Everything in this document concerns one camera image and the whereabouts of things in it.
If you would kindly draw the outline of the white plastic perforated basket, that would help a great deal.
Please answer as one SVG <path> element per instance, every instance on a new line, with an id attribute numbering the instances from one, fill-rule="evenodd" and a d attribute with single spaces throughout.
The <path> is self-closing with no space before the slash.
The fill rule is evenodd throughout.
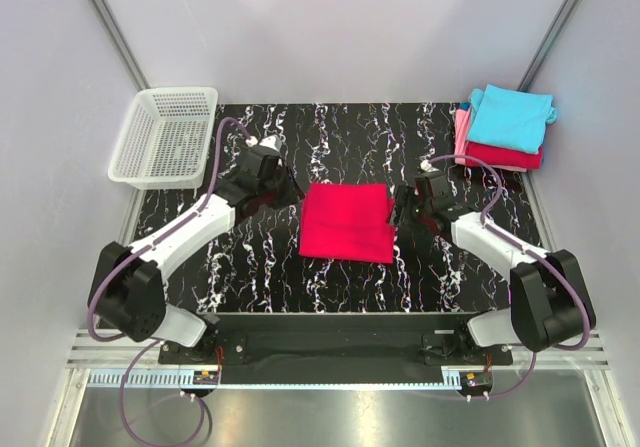
<path id="1" fill-rule="evenodd" d="M 138 190 L 200 187 L 217 101 L 213 87 L 138 92 L 112 154 L 109 179 Z"/>

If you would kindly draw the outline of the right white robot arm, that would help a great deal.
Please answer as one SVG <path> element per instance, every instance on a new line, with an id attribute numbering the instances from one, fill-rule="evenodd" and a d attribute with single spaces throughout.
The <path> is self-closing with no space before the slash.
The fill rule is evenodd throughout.
<path id="1" fill-rule="evenodd" d="M 392 226 L 423 231 L 474 255 L 508 283 L 508 307 L 471 317 L 454 332 L 454 351 L 476 363 L 490 347 L 520 345 L 533 353 L 579 350 L 596 326 L 581 267 L 568 250 L 547 251 L 499 227 L 487 213 L 457 202 L 445 174 L 423 172 L 393 190 Z"/>

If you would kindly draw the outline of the folded red t-shirt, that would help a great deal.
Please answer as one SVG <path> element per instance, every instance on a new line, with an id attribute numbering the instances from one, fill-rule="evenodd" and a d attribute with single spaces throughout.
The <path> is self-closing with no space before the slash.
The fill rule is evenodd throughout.
<path id="1" fill-rule="evenodd" d="M 493 167 L 536 170 L 541 166 L 544 150 L 540 148 L 537 153 L 530 154 L 518 150 L 469 142 L 465 153 Z"/>

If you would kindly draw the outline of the aluminium extrusion rail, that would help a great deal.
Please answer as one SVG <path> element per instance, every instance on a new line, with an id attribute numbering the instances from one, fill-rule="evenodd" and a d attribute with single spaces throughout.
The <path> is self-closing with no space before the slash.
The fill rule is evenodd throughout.
<path id="1" fill-rule="evenodd" d="M 134 356 L 148 346 L 150 343 L 144 341 L 137 344 L 131 340 L 120 339 L 111 343 L 99 343 L 93 340 L 88 332 L 81 329 L 77 332 L 68 354 L 66 367 L 68 369 L 123 369 Z M 195 364 L 187 360 L 178 360 L 174 363 L 161 363 L 160 357 L 167 350 L 164 347 L 153 347 L 143 354 L 136 363 L 138 369 L 174 369 L 187 370 L 199 369 L 207 370 L 215 367 L 213 360 L 205 363 Z M 431 354 L 427 357 L 418 355 L 417 360 L 421 364 L 435 365 L 444 370 L 478 370 L 489 364 L 495 371 L 514 369 L 523 371 L 528 367 L 532 353 L 519 345 L 498 346 L 491 353 L 491 360 L 477 361 L 475 363 L 465 360 L 459 361 L 449 358 L 440 360 Z M 585 347 L 576 351 L 566 351 L 558 348 L 551 348 L 536 355 L 536 367 L 538 369 L 576 369 L 576 370 L 596 370 L 609 367 L 606 354 L 601 345 L 599 335 L 591 335 Z"/>

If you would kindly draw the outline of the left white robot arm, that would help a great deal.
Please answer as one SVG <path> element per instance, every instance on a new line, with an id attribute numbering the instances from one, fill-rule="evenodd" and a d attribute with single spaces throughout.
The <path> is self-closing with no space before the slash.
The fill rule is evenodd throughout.
<path id="1" fill-rule="evenodd" d="M 88 298 L 88 316 L 117 329 L 118 338 L 169 342 L 193 362 L 208 361 L 216 349 L 216 318 L 169 304 L 164 284 L 206 244 L 261 208 L 280 209 L 303 199 L 280 150 L 278 137 L 263 139 L 247 148 L 227 175 L 214 179 L 212 192 L 157 232 L 128 246 L 105 246 Z"/>

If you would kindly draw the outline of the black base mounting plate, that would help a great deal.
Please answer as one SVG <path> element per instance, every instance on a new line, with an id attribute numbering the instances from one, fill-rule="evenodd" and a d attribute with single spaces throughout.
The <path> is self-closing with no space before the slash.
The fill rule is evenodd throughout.
<path id="1" fill-rule="evenodd" d="M 222 383 L 266 388 L 392 387 L 440 383 L 444 367 L 506 367 L 503 346 L 475 348 L 463 329 L 468 313 L 223 313 L 196 354 L 161 348 L 164 365 L 205 367 L 221 348 Z"/>

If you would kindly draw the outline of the folded pink t-shirt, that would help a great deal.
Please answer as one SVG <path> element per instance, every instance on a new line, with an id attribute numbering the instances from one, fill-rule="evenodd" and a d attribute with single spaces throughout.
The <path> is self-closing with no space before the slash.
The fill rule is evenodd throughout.
<path id="1" fill-rule="evenodd" d="M 467 149 L 467 134 L 471 127 L 471 110 L 458 108 L 455 113 L 455 144 L 454 153 L 466 155 Z M 458 165 L 466 166 L 466 159 L 455 158 L 454 162 Z M 493 165 L 494 168 L 499 168 L 511 172 L 526 172 L 526 169 L 515 166 L 503 166 Z"/>

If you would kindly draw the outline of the red t-shirt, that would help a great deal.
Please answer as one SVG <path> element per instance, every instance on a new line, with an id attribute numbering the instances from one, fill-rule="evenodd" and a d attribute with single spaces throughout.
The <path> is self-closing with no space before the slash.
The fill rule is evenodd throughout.
<path id="1" fill-rule="evenodd" d="M 390 264 L 394 201 L 384 184 L 313 183 L 302 204 L 299 254 Z"/>
<path id="2" fill-rule="evenodd" d="M 518 150 L 469 142 L 465 153 L 493 167 L 536 170 L 541 166 L 544 150 L 540 148 L 537 153 L 530 154 Z"/>

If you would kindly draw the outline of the folded cyan t-shirt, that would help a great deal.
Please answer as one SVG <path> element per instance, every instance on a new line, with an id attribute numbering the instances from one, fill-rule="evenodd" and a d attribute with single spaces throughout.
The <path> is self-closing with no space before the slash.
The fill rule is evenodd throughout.
<path id="1" fill-rule="evenodd" d="M 546 128 L 557 120 L 550 94 L 513 91 L 488 84 L 469 95 L 470 142 L 537 154 Z"/>

